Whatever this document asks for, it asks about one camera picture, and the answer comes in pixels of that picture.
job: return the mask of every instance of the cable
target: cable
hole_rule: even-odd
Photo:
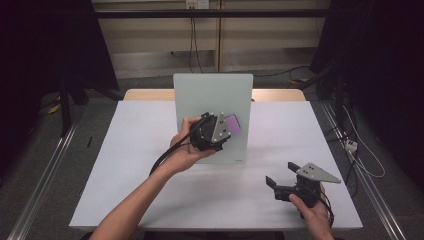
[[[192,19],[193,19],[193,32],[194,32],[194,46],[196,48],[197,63],[199,64],[200,72],[203,73],[202,65],[200,65],[200,60],[199,60],[199,52],[197,51],[196,20],[194,20],[194,18]]]
[[[328,134],[331,133],[331,130],[334,130],[334,129],[337,129],[337,128],[340,129],[340,133],[341,133],[342,136],[341,137],[338,137],[338,138],[334,138],[334,139],[327,139],[327,143],[334,142],[334,141],[340,141],[340,140],[341,141],[344,141],[346,138],[350,137],[354,133],[353,128],[350,129],[350,132],[349,133],[345,133],[343,131],[343,129],[345,127],[346,120],[347,120],[347,118],[344,118],[343,119],[343,123],[342,123],[342,126],[341,126],[342,128],[340,128],[340,126],[338,126],[337,123],[336,123],[336,126],[334,128],[329,129],[329,130],[327,130],[327,131],[325,131],[323,133],[326,136],[326,135],[328,135]]]
[[[347,116],[348,116],[348,118],[349,118],[349,121],[350,121],[350,123],[352,124],[352,127],[353,127],[353,130],[355,131],[355,133],[356,133],[356,135],[358,136],[358,139],[359,139],[359,141],[361,141],[361,143],[365,146],[365,148],[373,155],[373,157],[375,158],[375,160],[377,160],[377,162],[378,162],[378,164],[380,165],[380,167],[381,167],[381,169],[383,170],[383,173],[381,174],[381,175],[375,175],[375,174],[373,174],[373,173],[371,173],[371,172],[369,172],[366,168],[365,168],[365,166],[364,165],[362,165],[361,163],[359,163],[357,160],[356,160],[356,158],[353,156],[353,154],[352,154],[352,152],[351,151],[349,151],[349,150],[347,150],[349,153],[350,153],[350,155],[352,156],[352,159],[356,162],[356,164],[358,164],[358,166],[362,169],[362,170],[364,170],[368,175],[370,175],[370,176],[372,176],[372,177],[375,177],[375,178],[382,178],[382,177],[384,177],[385,175],[386,175],[386,170],[384,169],[384,166],[383,166],[383,164],[381,164],[381,162],[380,162],[380,160],[377,158],[377,156],[375,156],[375,154],[369,149],[369,147],[364,143],[364,141],[362,140],[362,138],[359,136],[359,134],[358,134],[358,131],[356,131],[356,128],[355,128],[355,126],[354,126],[354,123],[353,123],[353,121],[352,121],[352,118],[350,117],[350,114],[349,114],[349,112],[347,111],[347,109],[346,109],[346,107],[345,106],[343,106],[343,109],[346,111],[346,113],[347,113]]]
[[[348,155],[348,153],[347,153],[347,151],[345,151],[345,154],[346,154],[346,157],[348,158],[348,160],[350,159],[349,158],[349,155]],[[345,182],[345,185],[346,186],[348,186],[349,188],[350,188],[350,186],[349,186],[349,183],[348,183],[348,181],[349,181],[349,178],[350,178],[350,174],[353,172],[353,175],[355,176],[355,188],[354,188],[354,191],[353,191],[353,194],[352,195],[350,195],[350,197],[351,198],[354,198],[355,196],[356,196],[356,194],[358,193],[358,176],[356,175],[356,172],[353,170],[353,167],[354,167],[354,165],[355,165],[355,161],[352,161],[352,162],[350,162],[349,161],[349,165],[350,165],[350,167],[349,167],[349,170],[348,170],[348,172],[347,172],[347,174],[346,174],[346,178],[345,178],[345,180],[344,180],[344,182]]]
[[[322,134],[324,134],[324,136],[327,136],[328,134],[330,134],[332,131],[336,130],[337,128],[338,126],[336,125],[335,127],[322,132]]]
[[[193,73],[193,69],[191,67],[191,52],[193,50],[193,18],[190,19],[190,25],[191,25],[191,36],[190,36],[190,55],[188,57],[188,65],[190,67],[190,71]]]
[[[194,128],[193,129],[191,129],[190,130],[190,132],[189,133],[187,133],[187,135],[185,135],[183,138],[181,138],[181,140],[180,141],[178,141],[177,143],[175,143],[172,147],[170,147],[168,150],[166,150],[166,152],[164,152],[159,158],[158,158],[158,160],[156,160],[156,162],[155,162],[155,164],[153,164],[153,167],[152,167],[152,169],[150,170],[150,173],[149,173],[149,176],[150,175],[152,175],[152,173],[159,167],[159,165],[172,153],[172,152],[174,152],[175,150],[177,150],[178,148],[180,148],[180,147],[182,147],[182,146],[184,146],[184,145],[187,145],[187,143],[185,143],[185,144],[182,144],[188,137],[190,137],[191,136],[191,134],[193,134],[194,133],[194,131],[196,131],[200,126],[201,126],[201,124],[204,122],[204,121],[206,121],[206,119],[208,119],[208,118],[210,118],[210,117],[212,117],[212,115],[211,116],[208,116],[208,117],[205,117],[205,118],[203,118],[203,119],[201,119],[199,122],[197,122],[196,123],[196,126],[194,126]]]
[[[289,71],[289,84],[287,84],[287,87],[286,87],[287,89],[289,89],[291,86],[291,81],[292,81],[291,72],[292,70]]]
[[[193,51],[193,42],[194,42],[197,63],[199,64],[200,72],[203,73],[202,65],[200,64],[200,59],[199,59],[199,51],[197,50],[196,21],[194,20],[194,18],[191,18],[190,21],[191,21],[191,37],[190,37],[190,55],[188,58],[188,65],[190,66],[190,71],[194,73],[193,68],[191,66],[191,53]]]
[[[324,205],[324,207],[327,209],[328,213],[330,214],[330,217],[328,218],[328,222],[330,223],[330,228],[331,228],[333,226],[333,223],[334,223],[334,213],[331,210],[330,199],[328,199],[327,195],[325,195],[325,193],[323,193],[322,191],[321,191],[321,194],[324,195],[325,199],[327,199],[328,204],[320,196],[317,196],[318,201],[320,201]]]
[[[271,76],[276,76],[276,75],[281,75],[281,74],[284,74],[284,73],[288,73],[290,71],[293,71],[293,70],[296,70],[296,69],[300,69],[300,68],[309,68],[309,66],[299,66],[299,67],[294,67],[294,68],[292,68],[290,70],[286,70],[286,71],[279,72],[279,73],[272,73],[272,74],[265,74],[265,75],[253,75],[253,76],[254,77],[271,77]]]

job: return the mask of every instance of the purple object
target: purple object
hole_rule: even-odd
[[[228,131],[231,133],[231,135],[236,135],[240,132],[240,124],[235,115],[230,115],[226,117],[225,123],[227,124]]]

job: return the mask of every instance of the black cable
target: black cable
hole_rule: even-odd
[[[286,87],[287,89],[289,89],[290,86],[291,86],[291,80],[292,80],[291,72],[292,72],[292,70],[289,71],[289,84],[287,84],[287,87]]]
[[[332,131],[336,130],[337,128],[338,128],[338,126],[335,126],[331,129],[328,129],[328,130],[322,132],[322,134],[324,134],[324,136],[327,136],[328,134],[330,134]]]
[[[159,158],[158,160],[156,160],[155,164],[153,164],[152,169],[150,170],[149,176],[152,175],[152,173],[159,167],[159,165],[175,150],[177,150],[179,147],[187,145],[187,144],[182,144],[188,137],[191,136],[191,134],[194,133],[194,131],[196,131],[200,125],[208,118],[213,117],[213,115],[210,115],[208,117],[204,117],[203,119],[201,119],[199,122],[196,123],[196,126],[194,126],[193,129],[191,129],[191,131],[189,133],[187,133],[187,135],[185,135],[180,141],[178,141],[177,143],[175,143],[172,147],[170,147],[168,150],[166,150],[166,152],[164,152]]]
[[[191,52],[193,50],[193,18],[190,20],[191,25],[191,36],[190,36],[190,55],[188,57],[188,65],[190,66],[190,71],[193,73],[193,68],[191,67]]]
[[[197,63],[199,64],[200,72],[203,73],[202,65],[200,65],[200,60],[199,60],[199,52],[197,51],[196,20],[194,18],[192,19],[193,19],[193,32],[194,32],[194,47],[196,49]]]
[[[328,202],[328,207],[329,207],[329,208],[331,208],[331,202],[330,202],[330,199],[328,199],[327,195],[326,195],[324,192],[320,191],[320,193],[321,193],[322,195],[324,195],[325,199],[326,199],[326,200],[327,200],[327,202]]]
[[[355,161],[350,162],[350,158],[349,158],[349,155],[348,155],[347,151],[345,151],[345,153],[346,153],[346,157],[347,157],[347,159],[349,161],[349,170],[348,170],[348,172],[346,174],[345,184],[346,184],[346,186],[348,186],[350,188],[348,181],[349,181],[349,178],[350,178],[350,174],[353,172],[353,175],[355,177],[355,186],[353,188],[354,189],[353,194],[350,195],[350,197],[351,198],[354,198],[356,196],[356,194],[358,193],[358,188],[359,188],[359,185],[358,185],[359,184],[359,182],[358,182],[358,175],[356,174],[356,171],[353,169],[353,167],[355,166],[355,163],[356,162]]]
[[[272,74],[265,74],[265,75],[253,75],[253,76],[254,77],[270,77],[270,76],[276,76],[276,75],[281,75],[281,74],[284,74],[284,73],[288,73],[290,71],[293,71],[293,70],[296,70],[296,69],[300,69],[300,68],[309,68],[309,66],[299,66],[299,67],[294,67],[294,68],[292,68],[290,70],[286,70],[286,71],[279,72],[279,73],[272,73]]]

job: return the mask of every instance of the power outlet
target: power outlet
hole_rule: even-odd
[[[209,0],[197,0],[197,9],[209,9]]]
[[[197,9],[197,0],[186,0],[187,9]]]
[[[348,139],[345,142],[345,149],[354,153],[358,149],[358,143]]]

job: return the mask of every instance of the white board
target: white board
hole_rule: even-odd
[[[224,143],[220,154],[198,163],[235,164],[246,161],[249,136],[252,74],[175,74],[175,107],[178,129],[182,119],[206,112],[234,114],[241,131]]]

